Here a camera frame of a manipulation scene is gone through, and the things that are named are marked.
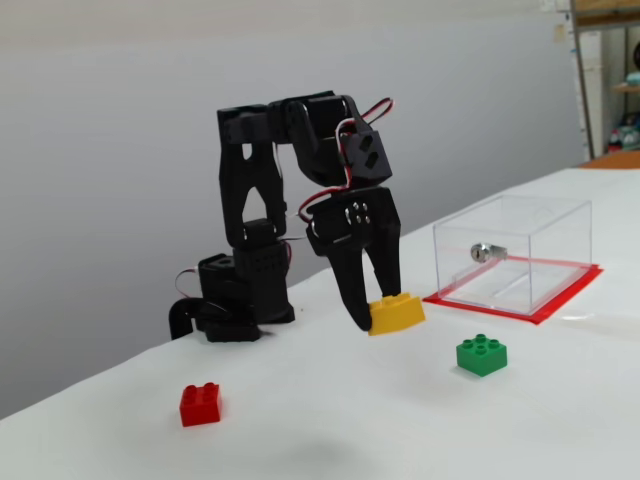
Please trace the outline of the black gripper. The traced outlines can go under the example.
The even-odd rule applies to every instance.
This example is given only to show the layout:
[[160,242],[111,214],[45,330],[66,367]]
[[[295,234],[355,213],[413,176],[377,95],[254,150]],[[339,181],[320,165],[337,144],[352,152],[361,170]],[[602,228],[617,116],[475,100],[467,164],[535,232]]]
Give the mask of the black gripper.
[[382,295],[400,293],[401,223],[390,189],[337,193],[312,205],[309,213],[306,234],[314,252],[328,256],[344,306],[358,328],[369,331],[361,250],[367,249]]

